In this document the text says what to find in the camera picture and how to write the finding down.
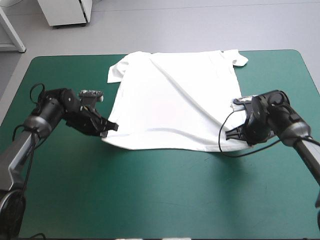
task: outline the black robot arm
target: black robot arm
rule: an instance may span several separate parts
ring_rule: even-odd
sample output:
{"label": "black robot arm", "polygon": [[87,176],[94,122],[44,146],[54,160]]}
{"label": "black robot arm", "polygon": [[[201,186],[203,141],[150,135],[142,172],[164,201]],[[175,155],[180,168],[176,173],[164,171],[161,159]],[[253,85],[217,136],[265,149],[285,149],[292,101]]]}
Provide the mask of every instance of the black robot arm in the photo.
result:
{"label": "black robot arm", "polygon": [[[289,98],[283,91],[274,90],[253,97],[234,99],[233,104],[243,106],[246,120],[243,125],[225,133],[227,140],[237,139],[255,145],[276,135],[284,145],[297,151],[320,185],[319,143],[313,140],[310,126],[291,107]],[[320,194],[315,206],[320,207]]]}
{"label": "black robot arm", "polygon": [[96,90],[82,90],[77,98],[74,91],[67,88],[45,90],[38,96],[36,107],[19,127],[23,132],[0,155],[0,239],[18,237],[26,200],[24,190],[27,182],[21,177],[23,166],[41,140],[45,140],[64,119],[66,125],[85,135],[106,137],[109,130],[118,130],[116,123],[102,117],[95,108],[102,102],[103,93]]}

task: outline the green table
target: green table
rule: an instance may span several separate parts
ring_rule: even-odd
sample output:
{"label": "green table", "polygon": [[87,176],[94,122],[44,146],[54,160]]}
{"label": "green table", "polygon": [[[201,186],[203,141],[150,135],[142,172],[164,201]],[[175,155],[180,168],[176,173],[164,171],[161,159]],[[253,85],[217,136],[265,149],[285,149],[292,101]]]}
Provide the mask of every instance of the green table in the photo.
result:
{"label": "green table", "polygon": [[[285,91],[319,140],[320,97],[301,55],[242,54],[249,59],[236,68],[242,95]],[[0,152],[33,109],[29,89],[35,83],[103,90],[97,108],[108,116],[119,86],[106,83],[109,66],[123,56],[35,58],[0,127]],[[238,159],[217,152],[130,151],[60,123],[35,153],[20,236],[318,238],[318,192],[298,154],[282,144]]]}

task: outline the gray floor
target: gray floor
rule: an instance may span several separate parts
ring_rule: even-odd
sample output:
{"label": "gray floor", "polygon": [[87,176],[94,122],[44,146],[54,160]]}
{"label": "gray floor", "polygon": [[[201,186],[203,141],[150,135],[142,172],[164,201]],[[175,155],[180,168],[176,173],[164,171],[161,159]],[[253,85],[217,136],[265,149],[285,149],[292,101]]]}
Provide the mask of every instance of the gray floor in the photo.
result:
{"label": "gray floor", "polygon": [[320,90],[320,1],[94,0],[88,26],[61,29],[37,0],[4,11],[27,51],[0,53],[0,123],[30,61],[45,55],[295,49]]}

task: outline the white furniture leg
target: white furniture leg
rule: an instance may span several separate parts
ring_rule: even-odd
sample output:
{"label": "white furniture leg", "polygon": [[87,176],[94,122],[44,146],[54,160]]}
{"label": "white furniture leg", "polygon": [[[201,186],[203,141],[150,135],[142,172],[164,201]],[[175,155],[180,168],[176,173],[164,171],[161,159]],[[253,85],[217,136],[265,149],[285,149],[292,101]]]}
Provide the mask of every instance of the white furniture leg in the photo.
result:
{"label": "white furniture leg", "polygon": [[0,51],[19,51],[20,53],[24,53],[26,51],[26,47],[15,31],[14,27],[11,25],[9,19],[7,18],[5,12],[0,7],[0,25],[2,25],[4,31],[10,38],[12,43],[0,43]]}

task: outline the white t-shirt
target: white t-shirt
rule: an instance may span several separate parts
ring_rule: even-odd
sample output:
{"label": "white t-shirt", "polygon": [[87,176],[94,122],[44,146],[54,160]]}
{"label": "white t-shirt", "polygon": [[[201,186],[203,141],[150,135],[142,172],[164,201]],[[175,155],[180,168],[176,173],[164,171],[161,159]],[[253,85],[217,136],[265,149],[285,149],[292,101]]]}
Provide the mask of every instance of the white t-shirt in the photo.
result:
{"label": "white t-shirt", "polygon": [[[238,50],[127,55],[109,69],[107,82],[121,82],[109,116],[119,128],[102,140],[130,150],[218,152],[220,127],[232,100],[241,97],[234,66],[247,61]],[[224,151],[248,148],[225,140],[225,131],[245,119],[244,111],[228,119],[220,139]]]}

